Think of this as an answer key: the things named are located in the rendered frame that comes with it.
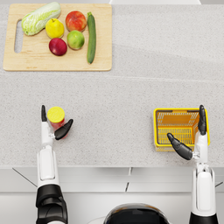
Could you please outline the red chip can yellow lid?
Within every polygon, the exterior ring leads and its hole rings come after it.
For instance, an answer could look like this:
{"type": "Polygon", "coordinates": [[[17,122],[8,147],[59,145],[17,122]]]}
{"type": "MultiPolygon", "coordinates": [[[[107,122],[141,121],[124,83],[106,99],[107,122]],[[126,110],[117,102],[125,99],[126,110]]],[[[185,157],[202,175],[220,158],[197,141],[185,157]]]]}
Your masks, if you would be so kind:
{"type": "Polygon", "coordinates": [[[56,131],[62,127],[65,122],[65,112],[61,107],[52,107],[47,111],[47,118],[52,126],[52,129],[56,131]]]}

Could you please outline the yellow slatted basket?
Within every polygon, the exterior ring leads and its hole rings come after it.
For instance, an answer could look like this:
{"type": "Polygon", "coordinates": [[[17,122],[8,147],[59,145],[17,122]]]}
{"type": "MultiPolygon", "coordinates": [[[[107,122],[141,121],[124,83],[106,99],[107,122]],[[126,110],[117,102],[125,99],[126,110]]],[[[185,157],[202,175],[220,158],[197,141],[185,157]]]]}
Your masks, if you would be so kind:
{"type": "Polygon", "coordinates": [[[153,112],[154,144],[156,151],[173,151],[168,133],[192,150],[196,143],[198,124],[206,123],[209,133],[207,110],[200,108],[156,108],[153,112]]]}

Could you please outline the wooden cutting board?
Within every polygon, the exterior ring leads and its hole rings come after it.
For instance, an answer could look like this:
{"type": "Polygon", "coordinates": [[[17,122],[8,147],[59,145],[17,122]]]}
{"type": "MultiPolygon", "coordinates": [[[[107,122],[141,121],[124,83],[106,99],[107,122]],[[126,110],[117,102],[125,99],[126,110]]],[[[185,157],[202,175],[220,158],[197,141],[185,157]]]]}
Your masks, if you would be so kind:
{"type": "Polygon", "coordinates": [[[53,55],[44,31],[34,36],[23,36],[21,52],[15,52],[18,21],[36,10],[39,3],[14,3],[9,8],[8,25],[3,56],[6,71],[108,71],[112,67],[112,6],[108,3],[63,3],[60,21],[73,10],[91,12],[96,22],[96,52],[93,63],[88,63],[88,47],[69,48],[65,55],[53,55]]]}

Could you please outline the dark round robot body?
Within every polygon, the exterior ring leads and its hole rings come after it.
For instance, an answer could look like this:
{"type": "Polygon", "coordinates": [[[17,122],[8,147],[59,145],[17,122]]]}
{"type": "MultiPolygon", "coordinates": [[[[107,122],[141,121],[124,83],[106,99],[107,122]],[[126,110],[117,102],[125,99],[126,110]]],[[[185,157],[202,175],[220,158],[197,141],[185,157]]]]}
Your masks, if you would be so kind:
{"type": "Polygon", "coordinates": [[[143,203],[123,204],[112,209],[103,224],[171,224],[164,213],[143,203]]]}

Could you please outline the green apple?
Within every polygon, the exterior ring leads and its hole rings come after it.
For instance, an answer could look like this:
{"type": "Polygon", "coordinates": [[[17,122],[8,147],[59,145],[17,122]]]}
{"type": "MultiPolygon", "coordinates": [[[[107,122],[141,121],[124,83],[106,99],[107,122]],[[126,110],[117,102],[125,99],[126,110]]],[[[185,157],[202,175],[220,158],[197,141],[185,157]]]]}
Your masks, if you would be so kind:
{"type": "Polygon", "coordinates": [[[69,47],[74,50],[81,49],[85,43],[84,35],[80,31],[70,31],[66,39],[69,47]]]}

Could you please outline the green cucumber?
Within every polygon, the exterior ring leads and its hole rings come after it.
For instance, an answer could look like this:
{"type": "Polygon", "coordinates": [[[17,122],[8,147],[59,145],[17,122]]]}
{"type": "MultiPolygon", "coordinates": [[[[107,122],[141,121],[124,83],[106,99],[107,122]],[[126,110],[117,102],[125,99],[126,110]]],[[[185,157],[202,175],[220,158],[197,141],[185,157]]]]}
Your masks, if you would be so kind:
{"type": "Polygon", "coordinates": [[[87,26],[88,26],[87,62],[89,64],[92,64],[95,59],[95,50],[96,50],[96,27],[95,27],[95,17],[91,12],[87,14],[87,26]]]}

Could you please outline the napa cabbage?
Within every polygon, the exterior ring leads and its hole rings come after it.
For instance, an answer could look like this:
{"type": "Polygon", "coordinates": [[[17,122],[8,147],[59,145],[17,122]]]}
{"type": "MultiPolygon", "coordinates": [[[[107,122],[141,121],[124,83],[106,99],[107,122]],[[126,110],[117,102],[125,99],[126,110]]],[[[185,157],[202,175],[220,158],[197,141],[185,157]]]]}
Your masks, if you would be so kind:
{"type": "Polygon", "coordinates": [[[46,27],[47,21],[51,18],[58,18],[60,13],[60,4],[52,2],[26,14],[21,22],[24,34],[32,36],[41,32],[46,27]]]}

